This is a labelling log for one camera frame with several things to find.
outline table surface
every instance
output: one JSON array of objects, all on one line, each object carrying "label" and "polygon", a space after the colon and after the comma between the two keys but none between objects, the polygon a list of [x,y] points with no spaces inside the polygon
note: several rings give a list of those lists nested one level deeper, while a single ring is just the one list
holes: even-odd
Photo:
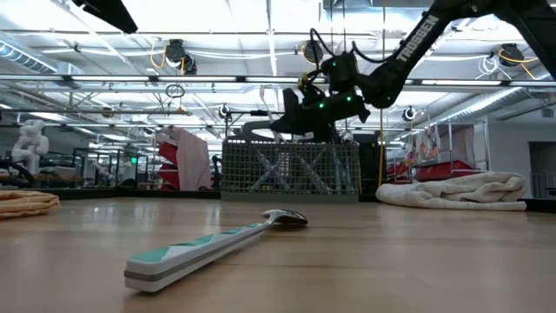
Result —
[{"label": "table surface", "polygon": [[[299,210],[241,251],[148,295],[139,252]],[[556,215],[111,198],[0,221],[0,312],[554,312]]]}]

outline fluorescent light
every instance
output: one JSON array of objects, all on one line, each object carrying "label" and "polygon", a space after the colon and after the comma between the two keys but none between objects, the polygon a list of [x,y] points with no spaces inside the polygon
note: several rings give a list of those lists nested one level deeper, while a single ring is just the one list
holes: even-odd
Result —
[{"label": "fluorescent light", "polygon": [[127,138],[126,136],[120,136],[120,135],[103,135],[103,136],[112,140],[120,140],[120,141],[129,140],[129,138]]},{"label": "fluorescent light", "polygon": [[[352,125],[351,127],[348,127],[349,130],[356,130],[356,129],[361,129],[361,130],[381,130],[380,127],[378,126],[358,126],[358,125]],[[403,128],[388,128],[388,127],[383,127],[382,128],[385,131],[407,131],[408,129],[403,129]],[[415,128],[413,127],[411,130],[416,130],[416,131],[422,131],[424,129],[422,128]]]},{"label": "fluorescent light", "polygon": [[[19,126],[24,126],[25,123],[19,123]],[[45,123],[44,126],[54,126],[54,127],[60,127],[62,126],[60,123]]]},{"label": "fluorescent light", "polygon": [[165,77],[158,77],[158,80],[161,82],[235,82],[235,77],[182,77],[182,76],[165,76]]},{"label": "fluorescent light", "polygon": [[68,124],[71,127],[109,127],[109,124]]},{"label": "fluorescent light", "polygon": [[58,122],[62,122],[65,121],[66,118],[59,115],[59,114],[54,114],[54,113],[30,113],[32,116],[34,117],[42,117],[42,118],[46,118],[52,121],[58,121]]},{"label": "fluorescent light", "polygon": [[476,81],[476,80],[424,80],[421,84],[425,85],[446,85],[446,86],[494,86],[500,85],[501,81]]},{"label": "fluorescent light", "polygon": [[535,81],[523,81],[523,82],[510,82],[510,86],[524,86],[524,87],[556,87],[556,82],[535,82]]},{"label": "fluorescent light", "polygon": [[30,81],[61,81],[63,78],[57,75],[0,75],[0,80],[30,80]]},{"label": "fluorescent light", "polygon": [[153,69],[153,68],[148,68],[148,69],[145,69],[145,70],[147,70],[147,71],[149,71],[149,72],[153,72],[153,73],[155,73],[157,76],[160,76],[160,73],[157,72],[157,71],[156,71],[155,69]]},{"label": "fluorescent light", "polygon": [[299,81],[299,78],[297,77],[245,77],[245,81],[248,83],[297,83]]},{"label": "fluorescent light", "polygon": [[71,77],[75,81],[109,81],[109,82],[148,82],[149,77],[142,77],[142,76],[127,76],[127,77],[118,77],[118,76],[72,76]]},{"label": "fluorescent light", "polygon": [[85,134],[89,134],[89,135],[96,135],[96,133],[94,131],[90,131],[90,130],[86,130],[85,128],[81,128],[81,127],[76,127],[76,130],[79,130]]}]

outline folded cloth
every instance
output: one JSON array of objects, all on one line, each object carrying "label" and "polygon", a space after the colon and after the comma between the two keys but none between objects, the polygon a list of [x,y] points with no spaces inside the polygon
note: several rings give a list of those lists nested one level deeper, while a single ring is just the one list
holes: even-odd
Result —
[{"label": "folded cloth", "polygon": [[58,196],[38,191],[0,191],[0,219],[47,214],[60,206]]},{"label": "folded cloth", "polygon": [[525,179],[518,174],[487,172],[440,182],[383,184],[383,203],[428,209],[525,210]]}]

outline ceiling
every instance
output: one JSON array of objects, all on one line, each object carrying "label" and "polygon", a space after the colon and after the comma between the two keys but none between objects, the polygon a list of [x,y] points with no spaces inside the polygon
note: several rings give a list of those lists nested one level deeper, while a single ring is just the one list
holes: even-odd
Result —
[{"label": "ceiling", "polygon": [[[344,20],[341,1],[334,1],[331,17],[330,10],[323,9],[328,7],[330,1],[319,0],[123,0],[139,27],[137,34],[125,36],[105,22],[79,10],[73,3],[69,2],[72,15],[55,5],[55,1],[1,0],[0,30],[21,45],[42,53],[50,60],[74,64],[86,75],[176,75],[177,70],[169,66],[157,69],[150,56],[143,52],[162,50],[169,39],[179,38],[184,40],[186,50],[193,54],[199,76],[265,77],[298,77],[314,69],[312,64],[295,54],[303,42],[309,39],[308,31],[311,27],[322,34],[327,45],[334,47],[334,51],[343,50],[342,33],[345,28],[347,41],[355,40],[366,55],[377,58],[387,56],[413,29],[420,20],[421,12],[432,2],[400,0],[395,2],[395,7],[387,7],[383,12],[379,6],[381,1],[346,0]],[[488,80],[527,77],[521,67],[500,67],[506,74],[496,70],[493,74],[481,75],[482,58],[488,56],[491,51],[498,51],[502,43],[516,43],[527,59],[534,57],[512,25],[501,22],[494,16],[459,21],[458,25],[459,30],[448,32],[449,35],[437,43],[438,47],[434,53],[430,57],[424,57],[409,78]],[[382,35],[383,28],[387,30],[385,36]],[[81,53],[73,50],[76,44]],[[127,62],[114,51],[110,51],[108,46],[118,54],[126,55]],[[244,57],[238,55],[255,57],[242,59]],[[153,58],[156,63],[162,60],[160,54],[154,55]],[[370,73],[375,68],[374,64],[364,60],[359,60],[358,65],[363,73]],[[538,61],[527,64],[530,69],[541,66]],[[32,72],[0,58],[0,74],[14,73]],[[28,83],[20,83],[19,86],[38,92],[44,87]],[[272,110],[283,110],[281,88],[283,86],[275,85],[265,89],[264,102],[257,87],[246,92],[198,92],[193,95],[188,93],[182,99],[173,100],[170,108],[164,104],[165,110],[175,110],[180,106],[185,110],[191,110],[194,113],[192,117],[131,114],[112,117],[117,121],[106,121],[100,116],[94,116],[92,119],[104,123],[137,123],[143,120],[159,124],[222,123],[214,117],[217,115],[218,107],[223,103],[235,110],[265,110],[266,105]],[[99,93],[83,101],[80,108],[160,108],[159,99],[155,94],[139,93],[137,89],[133,92]],[[43,94],[59,103],[67,103],[70,96],[69,93],[52,90]],[[76,92],[74,97],[77,100],[83,99],[88,94]],[[420,117],[422,122],[476,94],[477,92],[466,90],[458,90],[455,93],[434,89],[403,91],[395,105],[386,111],[385,126],[395,127],[403,124],[401,111],[408,106],[423,112]],[[200,103],[208,109],[202,109]],[[244,116],[237,123],[257,119],[261,118]],[[352,119],[349,122],[353,123],[353,126],[363,126],[358,120]],[[373,110],[372,116],[364,125],[378,126],[379,123],[379,111]],[[218,140],[208,132],[200,131],[198,134],[210,140]]]}]

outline wire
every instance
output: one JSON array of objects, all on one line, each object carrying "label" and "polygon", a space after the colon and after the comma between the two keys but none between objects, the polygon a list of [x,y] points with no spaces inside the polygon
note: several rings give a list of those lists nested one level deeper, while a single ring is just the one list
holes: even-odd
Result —
[{"label": "wire", "polygon": [[523,68],[523,70],[525,70],[525,72],[527,74],[529,74],[529,76],[533,79],[533,80],[539,80],[537,77],[535,77],[535,75],[533,75],[533,73],[522,63],[521,67]]},{"label": "wire", "polygon": [[341,14],[344,16],[344,52],[348,50],[348,36],[346,35],[346,0],[341,1]]},{"label": "wire", "polygon": [[379,187],[381,187],[382,185],[382,166],[384,163],[384,146],[386,145],[386,143],[384,142],[384,131],[382,131],[382,111],[383,109],[381,109],[381,156],[379,161]]},{"label": "wire", "polygon": [[316,37],[319,39],[319,42],[322,44],[324,50],[328,52],[328,54],[331,55],[332,57],[335,57],[336,55],[334,54],[334,52],[332,52],[331,49],[328,48],[328,46],[324,43],[324,40],[322,40],[322,37],[319,34],[319,32],[314,28],[312,28],[311,31],[309,31],[309,35],[311,36],[311,42],[314,42],[313,34],[315,34]]},{"label": "wire", "polygon": [[372,59],[370,57],[365,56],[361,51],[359,51],[359,48],[357,48],[357,44],[355,43],[355,40],[351,42],[351,46],[352,46],[353,50],[355,51],[355,53],[359,57],[361,57],[363,60],[365,60],[367,62],[370,62],[370,63],[377,63],[377,64],[385,63],[386,61],[390,60],[392,58],[392,56],[394,55],[394,54],[392,54],[392,55],[390,55],[390,56],[388,56],[388,57],[386,57],[382,60],[375,60],[375,59]]},{"label": "wire", "polygon": [[[164,46],[164,51],[162,52],[162,63],[160,63],[160,65],[155,63],[155,59],[153,58],[153,55],[150,55],[150,62],[153,64],[154,67],[156,67],[157,69],[161,69],[164,66],[164,62],[166,61],[166,47],[168,47],[167,45]],[[155,49],[155,45],[152,46],[151,51],[153,51]]]},{"label": "wire", "polygon": [[335,1],[330,1],[330,45],[332,45],[332,49],[334,48],[334,24],[332,23],[332,20],[334,19],[334,3]]},{"label": "wire", "polygon": [[199,178],[197,178],[197,185],[195,186],[195,191],[199,190],[199,182],[201,181],[202,174],[204,174],[205,170],[207,170],[209,165],[210,165],[210,161],[208,161],[207,166],[205,166],[205,168],[202,170],[201,174],[199,174]]},{"label": "wire", "polygon": [[185,57],[182,57],[182,76],[185,75],[183,69],[185,68]]},{"label": "wire", "polygon": [[538,57],[534,57],[534,58],[528,59],[528,60],[514,60],[514,59],[512,59],[512,58],[502,56],[502,51],[505,51],[505,50],[504,50],[504,49],[500,49],[500,50],[498,51],[498,55],[499,55],[501,58],[503,58],[504,60],[510,61],[510,62],[514,62],[514,63],[529,63],[529,62],[532,62],[532,61],[537,61],[537,60],[539,60]]},{"label": "wire", "polygon": [[502,72],[502,74],[506,75],[506,77],[509,80],[513,80],[511,76],[509,76],[505,70],[503,70],[500,67],[500,61],[499,59],[495,58],[495,57],[483,57],[479,63],[479,71],[480,71],[480,75],[477,76],[475,79],[479,79],[485,75],[491,75],[493,74],[496,70],[499,70],[500,72]]}]

